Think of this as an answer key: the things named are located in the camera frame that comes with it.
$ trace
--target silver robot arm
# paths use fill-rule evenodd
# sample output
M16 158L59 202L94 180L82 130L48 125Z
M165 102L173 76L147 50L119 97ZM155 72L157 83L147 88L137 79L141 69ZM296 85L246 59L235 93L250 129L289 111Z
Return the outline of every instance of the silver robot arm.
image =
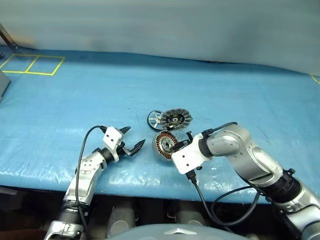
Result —
M226 124L217 133L209 129L189 142L171 155L181 174L213 157L225 156L245 182L264 193L277 207L296 235L303 240L320 239L320 199L292 176L294 170L284 170L258 147L245 128Z
M90 204L93 199L98 178L107 168L107 164L118 162L123 155L133 156L136 154L145 140L139 141L132 150L125 148L124 134L130 129L129 126L117 129L105 128L103 141L106 146L97 148L90 155L82 158L78 178L78 199L85 221L88 220ZM74 176L63 198L63 204L58 219L51 222L44 240L80 239L84 231L83 221L79 215L79 206L76 200L76 182Z

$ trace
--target motor component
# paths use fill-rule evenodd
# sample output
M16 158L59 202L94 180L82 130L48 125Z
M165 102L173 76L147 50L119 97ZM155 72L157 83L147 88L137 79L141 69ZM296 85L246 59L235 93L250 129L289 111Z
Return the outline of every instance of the motor component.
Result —
M160 117L160 124L168 131L179 131L186 128L192 117L190 112L184 108L174 108L165 111Z
M169 131L159 132L152 141L153 151L162 160L171 160L171 154L173 150L171 149L175 144L178 143L176 137Z
M187 127L192 121L190 113L184 108L174 108L165 112L154 110L148 114L146 122L156 131L179 131Z
M153 131L160 132L164 130L164 128L160 125L160 117L162 114L163 112L159 110L151 111L148 114L148 117L146 118L146 123Z

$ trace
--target white backdrop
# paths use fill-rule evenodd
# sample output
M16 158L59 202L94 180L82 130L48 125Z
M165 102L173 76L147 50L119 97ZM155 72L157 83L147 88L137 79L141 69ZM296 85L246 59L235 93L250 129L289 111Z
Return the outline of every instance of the white backdrop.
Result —
M1 0L20 46L252 63L320 75L320 0Z

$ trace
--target black cable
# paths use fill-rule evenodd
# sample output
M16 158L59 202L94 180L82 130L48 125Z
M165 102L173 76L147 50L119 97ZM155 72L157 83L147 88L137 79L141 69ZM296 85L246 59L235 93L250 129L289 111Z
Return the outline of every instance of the black cable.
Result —
M232 191L229 191L223 195L221 195L220 197L218 197L211 205L211 211L208 209L208 206L206 204L206 201L204 199L204 196L202 195L202 192L198 186L198 184L195 182L193 183L200 198L201 198L201 201L204 205L204 208L208 214L208 216L210 217L210 219L215 223L215 224L218 224L218 225L221 225L223 227L231 227L231 226L234 226L234 225L238 225L240 223L242 223L244 220L246 220L254 211L254 209L256 208L257 204L258 204L258 200L259 200L259 197L260 197L260 192L257 191L255 197L254 197L254 200L251 204L251 206L249 207L249 209L247 210L247 212L242 216L240 217L239 219L235 220L235 221L231 221L231 222L222 222L215 214L215 211L214 211L214 207L215 207L215 204L222 198L232 194L232 193L235 193L235 192L238 192L238 191L241 191L241 190L244 190L244 189L250 189L252 188L251 186L244 186L244 187L240 187L240 188L237 188L237 189L234 189Z
M230 125L233 125L233 124L238 125L238 123L237 123L236 121L231 121L231 122L228 122L228 123L223 124L223 125L221 125L221 126L218 126L218 127L216 127L216 128L213 128L213 129L212 129L212 132L218 131L218 130L220 130L220 129L223 129L223 128L225 128L225 127L227 127L227 126L230 126Z
M80 166L81 166L81 160L82 160L82 156L84 154L84 150L85 150L85 145L86 145L86 141L87 141L87 138L89 136L89 134L92 132L92 130L94 129L97 129L97 128L102 128L102 127L105 127L105 126L102 126L102 125L96 125L96 126L93 126L92 128L89 129L89 131L86 133L84 139L83 139L83 142L82 142L82 147L81 147L81 151L80 151L80 155L79 155L79 159L78 159L78 164L77 164L77 167L76 167L76 177L75 177L75 204L78 208L78 214L81 218L81 222L82 222L82 226L83 226L83 229L84 229L84 233L85 233L85 236L86 236L86 239L87 240L90 240L90 235L89 235L89 229L88 229L88 225L87 225L87 222L86 222L86 219L85 219L85 216L84 216L84 213L83 213L83 210L82 210L82 206L80 205L80 202L79 202L79 176L80 176Z
M197 183L193 183L193 184L194 184L194 186L195 186L195 188L196 188L196 190L197 190L197 192L198 192L198 194L199 194L199 196L200 196L200 198L201 198L201 201L202 201L202 203L203 203L203 206L204 206L204 209L205 209L206 213L208 214L208 216L209 216L209 218L211 219L211 221L214 222L214 223L216 223L216 219L215 219L215 218L212 216L212 214L210 213L210 210L209 210L209 208L208 208L208 206L207 206L207 204L206 204L205 198L204 198L204 196L202 195L202 192L201 192L198 184L197 184ZM223 227L224 227L224 229L227 230L228 232L234 233L234 231L232 231L229 227L227 227L227 226L223 226Z

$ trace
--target yellow tape line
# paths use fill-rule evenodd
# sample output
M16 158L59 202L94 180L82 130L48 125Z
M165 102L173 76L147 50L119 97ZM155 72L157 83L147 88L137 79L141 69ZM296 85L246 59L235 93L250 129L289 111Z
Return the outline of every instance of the yellow tape line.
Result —
M7 62L9 62L14 56L21 56L21 57L35 57L35 59L30 63L30 65L26 68L25 71L11 71L11 70L3 70L2 72L8 73L8 74L36 74L36 75L45 75L45 76L53 76L57 70L60 68L61 64L64 62L65 57L64 56L50 56L50 55L38 55L38 54L12 54L4 63L0 65L0 69L6 65ZM53 72L36 72L36 71L29 71L31 67L36 63L38 58L56 58L61 59L61 61L58 63L58 65L55 67Z
M313 75L311 75L311 74L310 74L310 76L312 77L312 79L313 79L317 84L320 84L320 81L318 81L318 80L315 78L315 76L313 76Z
M61 64L64 62L65 57L63 56L61 61L59 62L58 66L55 67L55 69L52 72L52 76L55 75L56 71L58 70L58 68L60 68Z
M27 69L25 70L25 72L28 72L29 69L35 64L35 62L37 61L37 59L39 58L39 56L36 56L35 59L30 63L30 65L27 67Z
M10 59L14 57L14 54L12 54L4 63L1 64L0 69L7 63L9 62Z

